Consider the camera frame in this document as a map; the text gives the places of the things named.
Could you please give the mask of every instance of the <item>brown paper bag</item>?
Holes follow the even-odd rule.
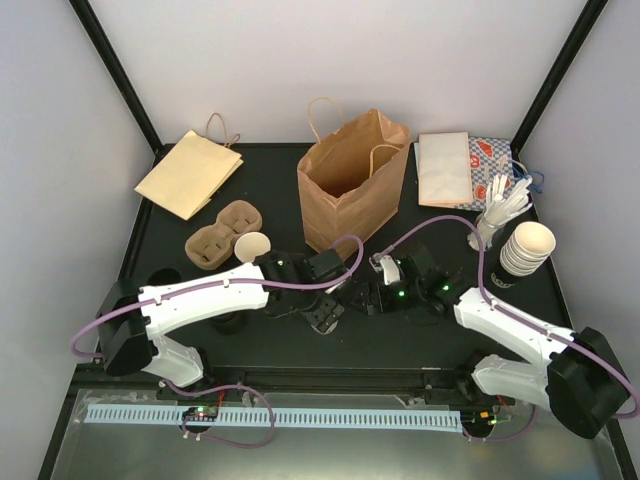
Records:
[[[208,139],[209,124],[214,117],[222,122],[224,145]],[[193,130],[187,132],[135,191],[183,220],[189,220],[242,165],[240,154],[229,150],[239,138],[236,134],[229,141],[224,118],[214,113],[207,122],[204,137]]]
[[[395,215],[411,144],[408,127],[375,109],[320,139],[311,119],[311,106],[320,99],[334,103],[344,123],[335,101],[321,97],[309,104],[318,143],[298,163],[298,190],[304,237],[318,252],[347,233],[364,242]],[[357,245],[344,242],[336,250],[345,260]]]

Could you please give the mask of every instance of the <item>stack of paper cups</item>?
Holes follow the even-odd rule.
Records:
[[[556,247],[553,232],[538,222],[518,225],[500,251],[500,261],[490,274],[500,288],[509,288],[535,272]]]

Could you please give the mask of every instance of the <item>flat paper bag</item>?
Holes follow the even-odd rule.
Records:
[[[188,220],[240,165],[239,153],[190,131],[135,191]]]
[[[467,133],[423,134],[418,149],[420,205],[445,206],[473,200]]]
[[[377,148],[379,145],[392,148]],[[298,164],[304,237],[321,252],[352,233],[364,242],[397,211],[409,129],[372,109],[316,143]],[[355,242],[336,247],[344,260]]]

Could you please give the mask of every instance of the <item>white wall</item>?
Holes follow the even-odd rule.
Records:
[[[0,478],[36,478],[148,148],[68,2],[0,3]]]
[[[299,142],[325,95],[414,134],[512,138],[585,0],[92,3],[165,142],[214,110],[243,141]],[[339,126],[317,116],[325,134]]]
[[[609,2],[522,153],[574,324],[602,331],[640,385],[640,3]],[[640,468],[640,421],[622,423]]]

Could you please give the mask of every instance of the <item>paper bag handle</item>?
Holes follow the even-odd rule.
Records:
[[[369,178],[373,176],[373,154],[376,153],[376,150],[380,147],[390,147],[394,148],[397,152],[400,151],[399,147],[396,147],[395,145],[389,145],[387,143],[381,143],[380,145],[376,145],[375,147],[373,147],[371,149],[371,153],[369,153]]]
[[[340,114],[340,118],[342,119],[342,124],[344,125],[345,123],[347,123],[347,120],[344,118],[344,111],[342,110],[342,105],[340,105],[338,102],[336,102],[333,98],[329,98],[329,97],[316,97],[313,100],[311,100],[309,102],[309,105],[307,106],[307,118],[309,119],[309,125],[311,126],[311,131],[313,132],[313,134],[316,136],[316,138],[318,139],[318,143],[320,143],[320,135],[318,135],[318,131],[316,130],[316,126],[313,124],[313,118],[311,117],[311,107],[313,106],[314,103],[316,103],[318,100],[326,100],[327,102],[331,102],[333,103],[333,105],[335,105],[335,107],[338,109],[338,113]]]
[[[220,123],[222,123],[222,130],[224,131],[224,144],[222,145],[223,147],[229,148],[231,145],[233,145],[238,140],[240,140],[239,133],[236,133],[233,137],[231,137],[231,140],[229,140],[229,136],[227,135],[227,122],[224,121],[224,118],[222,118],[222,115],[220,115],[218,112],[213,112],[209,117],[209,120],[207,121],[207,126],[204,129],[205,138],[211,140],[209,138],[209,124],[211,123],[211,120],[213,120],[213,117],[218,117],[220,119]]]

